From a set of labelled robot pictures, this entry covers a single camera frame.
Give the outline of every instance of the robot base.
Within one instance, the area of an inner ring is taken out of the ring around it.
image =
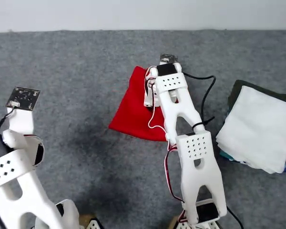
[[[187,223],[178,223],[178,216],[174,217],[168,229],[192,229]],[[220,225],[213,221],[206,224],[197,224],[193,229],[222,229]]]

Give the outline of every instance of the red wire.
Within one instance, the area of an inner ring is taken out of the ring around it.
[[[179,200],[181,202],[184,202],[183,199],[181,199],[180,197],[177,197],[177,196],[174,195],[173,190],[172,190],[172,186],[171,186],[170,175],[169,175],[169,171],[168,171],[168,163],[167,163],[168,162],[168,156],[169,156],[170,152],[176,151],[176,150],[177,150],[177,147],[176,146],[172,146],[170,148],[170,150],[167,152],[167,154],[166,154],[166,156],[164,158],[165,176],[166,176],[166,182],[167,182],[167,185],[168,185],[168,189],[170,190],[171,195],[175,199],[177,199],[177,200]]]
[[[187,219],[186,219],[186,217],[184,215],[185,215],[185,210],[183,210],[181,212],[180,216],[178,217],[178,222],[179,223],[186,223],[187,222]]]

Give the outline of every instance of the white wall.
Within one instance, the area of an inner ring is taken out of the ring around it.
[[[286,0],[0,0],[0,32],[286,29]]]

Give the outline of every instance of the circuit board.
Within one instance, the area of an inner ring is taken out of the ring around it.
[[[40,90],[15,87],[6,103],[6,107],[32,111],[39,97]]]

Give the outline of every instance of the stack of folded cloth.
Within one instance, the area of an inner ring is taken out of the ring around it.
[[[221,155],[268,173],[286,172],[286,94],[237,80],[216,141]]]

